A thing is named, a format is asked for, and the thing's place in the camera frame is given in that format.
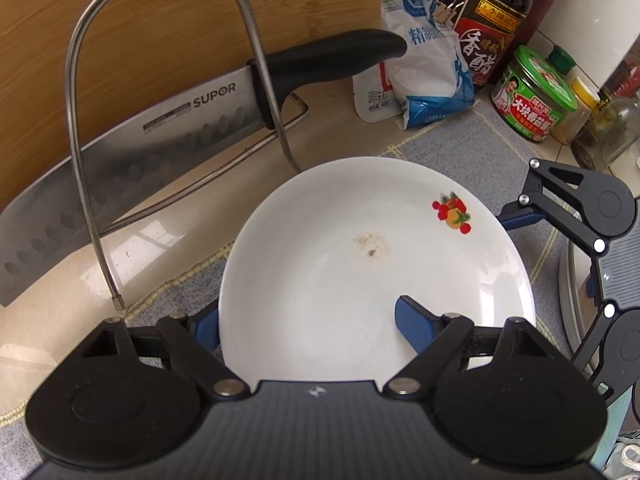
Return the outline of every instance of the knife handle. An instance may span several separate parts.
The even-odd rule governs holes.
[[[278,106],[282,108],[284,99],[302,85],[351,77],[405,52],[406,42],[401,36],[376,28],[360,28],[269,54],[266,60]],[[248,64],[262,120],[273,128],[255,60]]]

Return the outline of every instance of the yellow label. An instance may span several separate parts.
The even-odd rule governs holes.
[[[480,0],[476,7],[476,13],[509,32],[515,32],[521,21],[520,18],[511,16],[489,0]]]

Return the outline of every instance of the metal wire stand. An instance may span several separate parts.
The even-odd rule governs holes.
[[[156,213],[164,209],[165,207],[174,204],[175,202],[178,202],[178,200],[189,196],[191,193],[195,192],[201,187],[206,186],[209,182],[215,180],[219,176],[222,176],[227,171],[231,170],[233,167],[240,164],[240,162],[246,160],[249,156],[253,155],[255,152],[275,139],[280,140],[282,153],[284,154],[287,161],[289,161],[289,164],[296,172],[300,173],[302,171],[302,168],[291,153],[289,142],[287,141],[286,132],[292,129],[297,124],[300,124],[304,120],[304,118],[308,114],[308,107],[306,103],[297,95],[291,94],[290,98],[300,107],[301,111],[293,120],[289,121],[287,124],[283,124],[282,115],[280,113],[276,95],[273,91],[271,76],[269,74],[267,63],[264,57],[262,41],[260,40],[260,35],[255,23],[251,3],[249,2],[249,0],[235,0],[242,13],[242,19],[244,20],[244,26],[246,27],[249,42],[251,43],[252,50],[254,51],[256,67],[258,70],[258,74],[260,75],[260,81],[264,88],[264,92],[267,96],[267,101],[269,104],[269,109],[271,111],[271,117],[273,119],[275,129],[263,139],[256,142],[253,146],[242,152],[240,155],[224,164],[222,167],[217,168],[216,170],[190,184],[184,189],[165,198],[164,200],[161,200],[160,202],[144,208],[137,213],[126,216],[118,220],[117,222],[112,223],[111,225],[103,229],[103,231],[99,232],[95,222],[94,212],[91,208],[91,200],[86,184],[84,165],[82,163],[82,152],[78,133],[78,96],[76,92],[76,76],[78,72],[78,54],[80,51],[80,46],[82,44],[82,38],[84,38],[84,35],[96,14],[108,1],[109,0],[93,0],[82,13],[82,16],[78,20],[78,24],[76,25],[76,28],[71,35],[65,62],[65,107],[66,122],[68,125],[69,145],[71,148],[71,162],[74,168],[74,176],[76,179],[76,185],[78,186],[78,193],[80,194],[84,220],[86,221],[89,236],[91,238],[91,244],[94,247],[95,256],[98,259],[100,270],[102,271],[102,275],[104,276],[104,279],[107,282],[107,286],[109,287],[109,292],[111,293],[113,304],[117,310],[124,311],[126,310],[126,304],[122,298],[122,295],[120,294],[120,291],[118,290],[115,280],[113,279],[113,274],[111,273],[111,269],[109,268],[109,264],[107,263],[107,258],[104,254],[104,248],[102,247],[102,241],[100,240],[100,237],[122,229],[127,225],[133,224],[133,222],[142,220],[143,218],[146,218],[149,215]]]

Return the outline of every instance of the yellow lid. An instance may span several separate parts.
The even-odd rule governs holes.
[[[576,77],[570,84],[571,90],[578,96],[578,99],[593,110],[600,102],[600,98],[593,94],[591,90],[582,82],[582,79]]]

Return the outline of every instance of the knife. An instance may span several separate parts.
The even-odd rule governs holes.
[[[266,56],[278,105],[296,88],[400,57],[404,39],[360,29]],[[254,62],[175,95],[82,149],[98,230],[273,120]],[[70,158],[0,212],[0,304],[90,242]]]

